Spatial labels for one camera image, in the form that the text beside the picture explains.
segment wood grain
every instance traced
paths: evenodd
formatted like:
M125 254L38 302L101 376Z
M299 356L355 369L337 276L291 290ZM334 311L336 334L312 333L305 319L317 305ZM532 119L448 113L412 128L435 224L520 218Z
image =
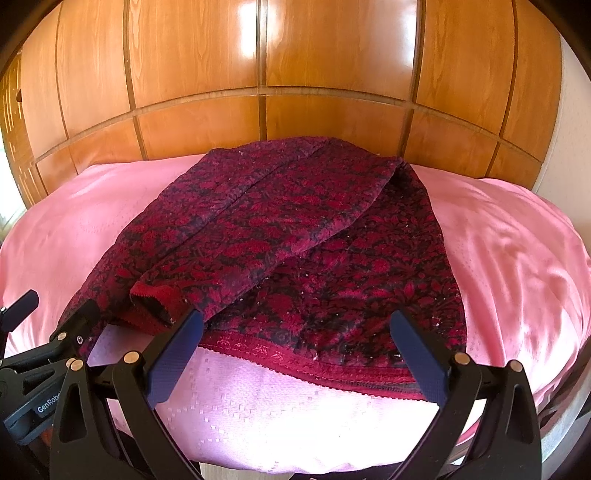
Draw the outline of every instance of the wood grain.
M426 0L417 103L498 134L514 49L511 0Z
M55 192L61 185L78 175L70 150L64 147L37 163L47 193Z
M492 179L510 181L531 190L541 168L542 164L533 158L500 145L488 176Z
M78 173L91 165L142 160L132 118L91 133L69 148Z
M256 86L254 0L131 0L129 14L138 107Z
M124 0L64 0L57 79L68 134L129 111L123 60Z
M496 141L444 118L415 111L405 160L425 167L483 177Z
M138 120L150 160L259 140L258 98L254 95L181 103L144 113Z
M268 0L267 85L410 98L417 0Z
M396 155L405 109L321 95L267 96L267 138L327 136L380 155Z
M4 139L4 147L8 164L14 177L18 191L27 208L40 202L47 196L38 175L30 165L34 161L33 152L27 136L27 127L22 113L22 103L17 102L17 94L21 88L21 55L17 54L0 80L0 99L2 116L0 131Z
M35 158L66 139L56 79L57 20L55 7L22 46L22 110Z
M560 100L560 34L528 0L517 0L517 72L503 138L544 161Z

